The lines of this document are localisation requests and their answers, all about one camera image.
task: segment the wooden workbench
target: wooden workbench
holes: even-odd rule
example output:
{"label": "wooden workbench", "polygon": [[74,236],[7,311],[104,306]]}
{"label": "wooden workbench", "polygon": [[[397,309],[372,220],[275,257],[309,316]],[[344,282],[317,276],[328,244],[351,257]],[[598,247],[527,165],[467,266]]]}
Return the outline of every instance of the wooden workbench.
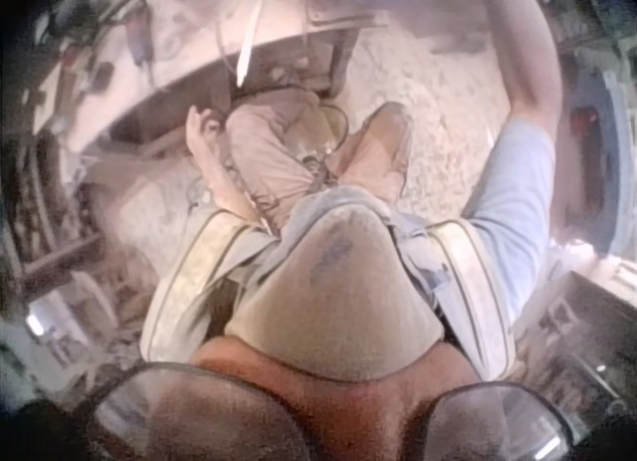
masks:
{"label": "wooden workbench", "polygon": [[[60,143],[70,151],[85,151],[115,121],[160,91],[158,88],[169,88],[173,83],[219,61],[223,53],[233,55],[239,52],[258,0],[198,0],[194,9],[192,4],[179,0],[147,1],[153,15],[156,87],[152,87],[146,74],[134,65],[126,44],[125,29],[118,26],[109,30],[97,47],[97,62],[113,63],[114,73],[103,93],[87,95],[77,106],[74,124],[60,137]],[[306,14],[305,0],[264,0],[254,46],[318,33],[333,32],[342,36],[347,31],[354,31],[357,34],[359,28],[377,24],[377,20],[372,18],[314,26],[308,22]],[[186,28],[183,24],[175,24],[175,15],[190,22]],[[348,59],[349,55],[333,56]],[[344,66],[342,61],[332,61],[332,65],[335,71],[344,73],[346,61]],[[55,78],[49,79],[41,90],[50,94],[54,82]],[[50,115],[46,108],[36,109],[34,129],[42,127]]]}

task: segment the leg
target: leg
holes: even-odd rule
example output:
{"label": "leg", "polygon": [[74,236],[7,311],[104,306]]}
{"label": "leg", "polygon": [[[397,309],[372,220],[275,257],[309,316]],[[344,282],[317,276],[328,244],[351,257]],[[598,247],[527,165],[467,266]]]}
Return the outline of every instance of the leg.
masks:
{"label": "leg", "polygon": [[280,230],[314,178],[283,145],[286,132],[319,98],[281,90],[246,102],[226,123],[230,150],[246,189],[273,229]]}
{"label": "leg", "polygon": [[357,185],[395,204],[405,184],[411,147],[405,106],[386,103],[327,162],[339,185]]}

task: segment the man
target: man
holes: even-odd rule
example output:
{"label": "man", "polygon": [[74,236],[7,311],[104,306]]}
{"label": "man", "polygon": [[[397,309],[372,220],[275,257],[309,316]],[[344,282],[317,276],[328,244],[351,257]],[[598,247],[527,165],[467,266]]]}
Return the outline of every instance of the man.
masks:
{"label": "man", "polygon": [[[548,241],[561,81],[535,1],[484,1],[511,113],[463,217],[490,254],[512,323]],[[405,108],[384,105],[349,138],[326,162],[336,187],[324,189],[283,145],[292,121],[317,104],[310,93],[284,90],[256,97],[226,122],[245,188],[282,239],[225,337],[192,362],[283,399],[336,459],[398,459],[410,423],[434,398],[479,379],[442,342],[424,285],[401,263],[398,242],[411,232],[391,206],[408,163]],[[220,161],[210,116],[191,109],[188,146],[217,204],[258,221]]]}

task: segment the workbench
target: workbench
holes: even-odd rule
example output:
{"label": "workbench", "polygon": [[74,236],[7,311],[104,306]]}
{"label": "workbench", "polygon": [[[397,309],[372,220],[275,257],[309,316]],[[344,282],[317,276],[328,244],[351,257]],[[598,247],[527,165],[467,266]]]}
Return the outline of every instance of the workbench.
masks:
{"label": "workbench", "polygon": [[[188,76],[219,62],[227,65],[231,60],[236,61],[259,0],[147,1],[152,11],[154,86],[134,65],[126,45],[125,29],[115,26],[108,30],[96,47],[96,59],[97,63],[111,62],[114,72],[104,92],[83,98],[75,109],[74,123],[59,136],[60,144],[71,152],[85,152],[107,133],[112,124],[158,93],[169,98],[171,88]],[[377,25],[379,19],[377,15],[341,17],[316,26],[307,16],[306,4],[306,0],[263,0],[253,46],[268,48],[277,42],[292,40],[306,43],[315,37],[333,44],[328,93],[334,96],[342,87],[359,29]],[[44,127],[52,115],[52,100],[59,77],[56,71],[59,68],[40,88],[47,100],[35,109],[34,132]]]}

